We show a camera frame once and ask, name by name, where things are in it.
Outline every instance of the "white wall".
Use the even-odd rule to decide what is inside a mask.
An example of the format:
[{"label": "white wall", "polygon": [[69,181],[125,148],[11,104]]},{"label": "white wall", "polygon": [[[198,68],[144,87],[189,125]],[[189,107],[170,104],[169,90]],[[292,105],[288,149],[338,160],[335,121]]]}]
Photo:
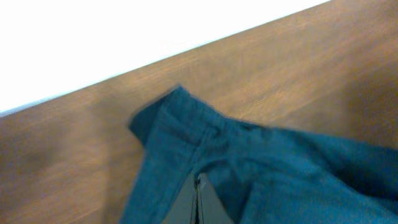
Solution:
[{"label": "white wall", "polygon": [[0,116],[326,1],[2,1]]}]

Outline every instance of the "wooden surface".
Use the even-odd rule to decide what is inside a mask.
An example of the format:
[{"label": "wooden surface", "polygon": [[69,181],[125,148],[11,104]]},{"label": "wooden surface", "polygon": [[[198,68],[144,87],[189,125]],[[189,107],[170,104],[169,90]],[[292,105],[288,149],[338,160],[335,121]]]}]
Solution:
[{"label": "wooden surface", "polygon": [[127,121],[177,83],[228,116],[398,147],[398,2],[328,2],[1,118],[0,223],[116,223],[143,156]]}]

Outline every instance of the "teal fabric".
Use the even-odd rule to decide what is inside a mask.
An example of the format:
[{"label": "teal fabric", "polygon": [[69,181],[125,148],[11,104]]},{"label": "teal fabric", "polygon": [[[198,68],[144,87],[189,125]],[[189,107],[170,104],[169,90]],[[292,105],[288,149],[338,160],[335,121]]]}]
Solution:
[{"label": "teal fabric", "polygon": [[229,119],[178,88],[130,130],[146,150],[120,223],[160,223],[206,172],[235,223],[398,223],[398,151]]}]

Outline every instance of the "cloth fold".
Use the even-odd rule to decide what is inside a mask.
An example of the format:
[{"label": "cloth fold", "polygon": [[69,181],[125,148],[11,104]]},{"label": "cloth fold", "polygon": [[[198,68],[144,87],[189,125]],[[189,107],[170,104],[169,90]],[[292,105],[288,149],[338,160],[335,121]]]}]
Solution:
[{"label": "cloth fold", "polygon": [[181,87],[129,128],[146,154],[120,223],[160,223],[191,171],[235,223],[398,223],[396,150],[226,118]]}]

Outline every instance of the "brown wood surface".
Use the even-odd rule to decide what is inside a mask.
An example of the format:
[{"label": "brown wood surface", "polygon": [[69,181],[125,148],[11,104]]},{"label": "brown wood surface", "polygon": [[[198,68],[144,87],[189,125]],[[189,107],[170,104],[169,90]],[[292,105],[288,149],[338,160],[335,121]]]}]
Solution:
[{"label": "brown wood surface", "polygon": [[177,83],[234,118],[398,147],[397,72],[398,2],[336,0],[1,118],[0,223],[116,223],[143,156],[126,124]]}]

